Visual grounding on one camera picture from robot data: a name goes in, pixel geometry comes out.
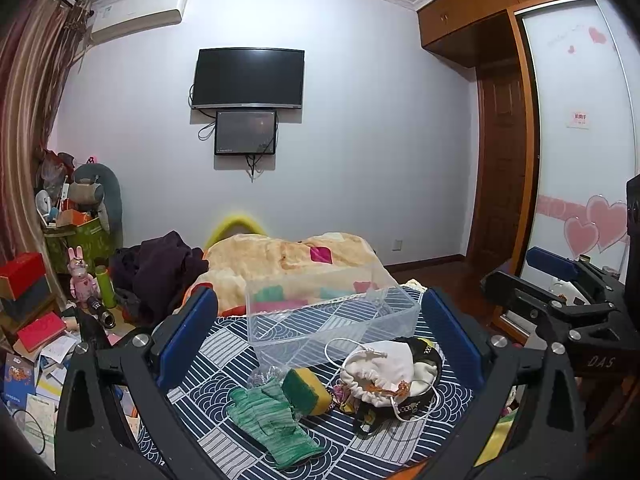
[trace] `green box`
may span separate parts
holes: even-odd
[[[69,247],[82,247],[82,256],[91,274],[95,274],[96,258],[108,259],[115,251],[113,237],[102,228],[98,218],[80,226],[47,227],[43,232],[53,269],[58,273],[69,272],[66,268]]]

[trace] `black bag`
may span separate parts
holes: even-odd
[[[438,369],[436,378],[432,386],[436,388],[440,383],[440,375],[442,374],[442,357],[436,348],[436,345],[426,338],[419,337],[398,337],[393,339],[399,343],[407,343],[414,356],[414,363],[428,363],[435,365]],[[398,405],[398,411],[404,418],[410,420],[419,410],[426,408],[431,399],[433,399],[433,389],[429,388],[423,394],[415,397],[408,397]],[[363,438],[374,435],[387,420],[396,420],[396,414],[391,406],[375,407],[368,402],[360,402],[358,409],[354,414],[353,430]],[[364,430],[363,426],[368,425],[369,429]]]

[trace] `sponge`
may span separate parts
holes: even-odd
[[[333,400],[320,379],[309,368],[289,370],[282,383],[282,391],[303,416],[322,415]]]

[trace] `black monitor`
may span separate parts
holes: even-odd
[[[276,150],[275,110],[219,110],[216,155],[273,155]]]
[[[304,50],[206,48],[193,80],[193,108],[302,108]]]

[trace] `transparent storage box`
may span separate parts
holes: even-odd
[[[335,338],[361,343],[414,334],[420,306],[382,266],[278,276],[246,284],[248,336],[261,366],[299,368],[327,362]],[[341,362],[356,348],[333,341]]]

